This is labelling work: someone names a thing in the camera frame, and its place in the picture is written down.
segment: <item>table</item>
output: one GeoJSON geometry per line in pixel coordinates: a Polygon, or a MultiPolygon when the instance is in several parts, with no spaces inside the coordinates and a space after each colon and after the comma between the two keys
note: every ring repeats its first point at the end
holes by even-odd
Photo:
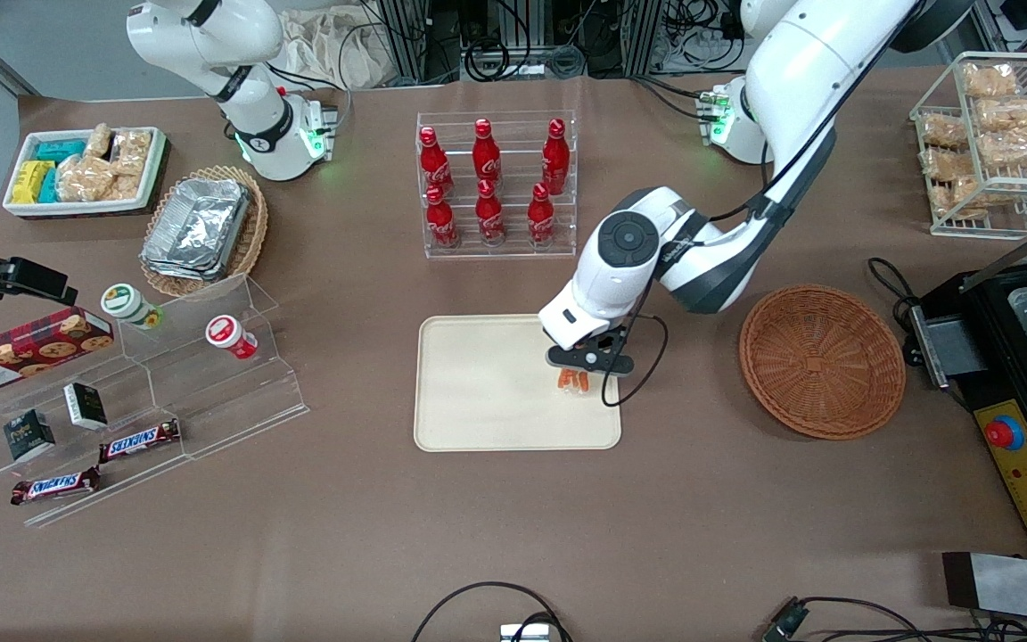
{"type": "MultiPolygon", "coordinates": [[[[535,312],[575,267],[425,260],[416,114],[578,109],[582,235],[640,186],[667,184],[702,212],[726,212],[757,190],[758,167],[706,149],[689,118],[626,81],[358,93],[334,162],[261,182],[272,226],[254,277],[281,304],[280,351],[311,412],[50,528],[22,527],[0,484],[0,641],[408,639],[439,598],[481,579],[541,592],[587,641],[749,639],[792,594],[851,595],[918,625],[967,625],[945,606],[938,553],[1027,553],[969,416],[912,371],[888,426],[854,443],[812,442],[755,402],[736,350],[743,318],[770,290],[828,285],[888,318],[893,297],[868,278],[869,256],[895,261],[926,293],[1010,247],[926,232],[906,114],[939,72],[879,70],[865,81],[827,169],[728,312],[688,315],[653,290],[649,312],[672,326],[663,365],[623,407],[619,445],[586,452],[430,455],[412,442],[421,322],[535,312]]],[[[175,145],[166,186],[196,167],[240,164],[206,99],[24,99],[21,112],[24,133],[162,127],[175,145]]],[[[142,281],[145,224],[0,211],[0,256],[70,273],[90,306],[113,281],[142,281]]],[[[5,301],[0,329],[49,309],[5,301]]],[[[633,338],[639,369],[657,341],[633,338]]],[[[514,594],[465,595],[424,639],[495,639],[498,625],[533,610],[514,594]]],[[[889,625],[827,606],[808,631],[862,622],[889,625]]]]}

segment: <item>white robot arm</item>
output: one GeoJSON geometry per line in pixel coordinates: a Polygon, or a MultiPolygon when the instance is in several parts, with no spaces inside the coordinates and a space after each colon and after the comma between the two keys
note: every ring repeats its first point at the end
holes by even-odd
{"type": "MultiPolygon", "coordinates": [[[[592,232],[573,280],[538,313],[557,344],[546,356],[553,365],[626,375],[632,361],[619,353],[619,327],[649,279],[659,280],[689,312],[717,313],[736,300],[827,162],[839,106],[924,4],[763,3],[774,11],[781,3],[791,5],[738,78],[737,100],[773,152],[773,180],[747,201],[745,222],[726,233],[669,187],[620,200],[592,232]]],[[[747,14],[759,4],[746,1],[741,8],[747,14]]],[[[757,31],[765,17],[755,13],[757,31]]]]}
{"type": "Polygon", "coordinates": [[[220,103],[244,158],[265,179],[290,180],[325,157],[319,103],[281,97],[264,63],[282,45],[264,0],[154,0],[125,18],[134,49],[220,103]]]}

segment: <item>snickers bar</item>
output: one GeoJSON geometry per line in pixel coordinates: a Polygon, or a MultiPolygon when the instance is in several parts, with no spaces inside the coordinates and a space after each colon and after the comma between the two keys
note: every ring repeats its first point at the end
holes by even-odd
{"type": "Polygon", "coordinates": [[[88,470],[75,473],[73,476],[61,476],[41,481],[24,481],[15,484],[10,492],[10,502],[17,506],[45,497],[77,495],[78,492],[93,492],[101,488],[102,475],[98,466],[88,470]]]}
{"type": "Polygon", "coordinates": [[[115,443],[103,443],[98,447],[101,451],[98,454],[98,463],[110,462],[118,456],[131,455],[139,450],[145,450],[159,443],[176,442],[180,439],[180,423],[176,419],[170,422],[160,423],[158,426],[139,433],[127,436],[125,439],[118,439],[115,443]]]}

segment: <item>wicker basket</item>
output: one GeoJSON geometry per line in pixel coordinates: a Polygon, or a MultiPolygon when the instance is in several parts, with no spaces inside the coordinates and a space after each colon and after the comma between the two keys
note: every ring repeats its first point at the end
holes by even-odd
{"type": "Polygon", "coordinates": [[[887,325],[863,301],[822,286],[784,288],[759,301],[743,325],[739,365],[771,415],[820,439],[872,433],[906,390],[887,325]]]}
{"type": "MultiPolygon", "coordinates": [[[[228,261],[228,273],[226,276],[233,276],[236,273],[249,273],[256,267],[256,261],[260,259],[260,248],[264,244],[264,235],[268,232],[268,205],[264,200],[264,194],[257,186],[256,179],[246,173],[236,169],[235,166],[208,166],[205,169],[198,169],[189,174],[186,179],[211,179],[211,180],[236,180],[242,186],[248,187],[252,199],[249,200],[248,211],[245,211],[244,224],[240,227],[240,236],[236,237],[236,248],[233,249],[232,259],[228,261]]],[[[173,187],[168,187],[168,192],[159,200],[153,219],[150,220],[150,227],[145,232],[148,240],[153,228],[160,219],[160,212],[164,204],[173,196],[174,191],[180,186],[180,180],[173,187]]],[[[195,293],[205,286],[213,285],[210,280],[182,279],[179,276],[165,276],[163,273],[153,272],[146,265],[142,264],[142,272],[145,278],[150,281],[156,292],[166,295],[182,297],[195,293]]]]}

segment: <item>red bottle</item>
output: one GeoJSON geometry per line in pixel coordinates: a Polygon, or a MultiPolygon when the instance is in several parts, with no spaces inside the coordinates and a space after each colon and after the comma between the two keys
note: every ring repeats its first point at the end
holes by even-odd
{"type": "Polygon", "coordinates": [[[536,249],[554,244],[554,203],[549,202],[549,187],[544,183],[533,186],[530,200],[530,243],[536,249]]]}
{"type": "Polygon", "coordinates": [[[541,153],[541,179],[555,196],[565,191],[565,180],[570,174],[570,144],[565,142],[565,121],[549,121],[549,138],[541,153]]]}
{"type": "Polygon", "coordinates": [[[482,232],[482,242],[486,247],[497,248],[505,242],[505,225],[502,223],[502,203],[494,195],[497,187],[493,180],[478,181],[478,203],[473,212],[478,215],[478,231],[482,232]]]}
{"type": "Polygon", "coordinates": [[[427,180],[427,186],[440,186],[443,196],[451,195],[454,193],[454,180],[450,175],[450,159],[446,158],[446,152],[439,145],[435,127],[424,126],[420,129],[419,142],[422,144],[419,163],[422,164],[422,176],[427,180]]]}
{"type": "Polygon", "coordinates": [[[492,180],[494,188],[502,185],[502,152],[492,138],[493,126],[486,118],[473,122],[473,172],[478,180],[492,180]]]}
{"type": "Polygon", "coordinates": [[[457,248],[462,243],[454,226],[454,212],[446,203],[440,186],[427,187],[427,227],[436,247],[457,248]]]}

